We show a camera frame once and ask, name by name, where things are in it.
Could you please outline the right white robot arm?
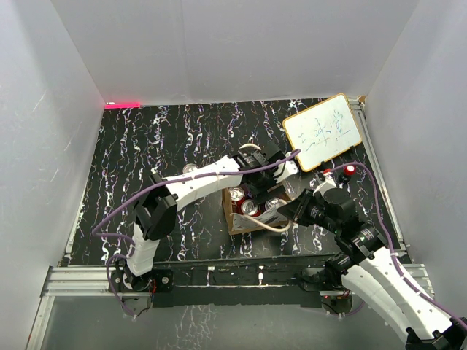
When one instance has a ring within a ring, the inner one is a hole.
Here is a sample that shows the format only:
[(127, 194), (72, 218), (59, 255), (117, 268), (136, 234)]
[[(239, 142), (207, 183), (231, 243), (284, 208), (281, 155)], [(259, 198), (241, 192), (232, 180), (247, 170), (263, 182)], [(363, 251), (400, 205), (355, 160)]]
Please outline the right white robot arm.
[(317, 225), (334, 233), (341, 251), (325, 262), (314, 279), (355, 293), (394, 330), (406, 349), (466, 348), (466, 319), (455, 319), (435, 306), (390, 251), (388, 239), (359, 217), (345, 190), (305, 190), (278, 211), (299, 225)]

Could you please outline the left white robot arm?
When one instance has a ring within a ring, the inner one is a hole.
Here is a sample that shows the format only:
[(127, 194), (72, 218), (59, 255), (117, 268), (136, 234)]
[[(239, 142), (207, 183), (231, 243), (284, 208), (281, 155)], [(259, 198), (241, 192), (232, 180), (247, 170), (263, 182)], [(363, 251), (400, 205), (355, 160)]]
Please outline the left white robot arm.
[(234, 155), (178, 176), (153, 174), (151, 188), (143, 190), (134, 202), (134, 242), (121, 279), (135, 291), (149, 286), (159, 243), (171, 234), (178, 212), (186, 206), (212, 193), (242, 186), (254, 203), (262, 203), (297, 173), (293, 156), (285, 155), (276, 144), (268, 144), (264, 148), (245, 145)]

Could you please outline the burlap canvas bag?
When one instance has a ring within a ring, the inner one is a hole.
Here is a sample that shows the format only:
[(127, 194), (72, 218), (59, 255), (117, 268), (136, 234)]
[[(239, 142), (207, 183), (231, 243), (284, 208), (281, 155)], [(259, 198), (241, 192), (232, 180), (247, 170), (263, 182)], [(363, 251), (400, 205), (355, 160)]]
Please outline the burlap canvas bag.
[(281, 233), (291, 221), (278, 212), (278, 208), (291, 202), (285, 180), (298, 173), (291, 154), (285, 154), (276, 144), (261, 148), (244, 144), (234, 155), (242, 176), (238, 185), (222, 191), (222, 204), (230, 235), (270, 230)]

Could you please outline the purple Fanta can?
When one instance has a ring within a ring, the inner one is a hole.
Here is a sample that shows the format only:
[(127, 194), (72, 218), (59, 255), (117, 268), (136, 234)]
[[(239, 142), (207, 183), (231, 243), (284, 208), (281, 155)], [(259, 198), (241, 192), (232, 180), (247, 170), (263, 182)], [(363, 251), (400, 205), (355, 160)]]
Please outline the purple Fanta can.
[(195, 171), (198, 170), (198, 166), (196, 164), (193, 164), (193, 163), (189, 163), (189, 164), (186, 164), (183, 169), (182, 169), (182, 173), (183, 174), (191, 174)]
[(265, 210), (268, 211), (268, 210), (278, 208), (281, 204), (282, 204), (282, 200), (280, 198), (271, 198), (265, 202), (264, 207), (265, 207)]

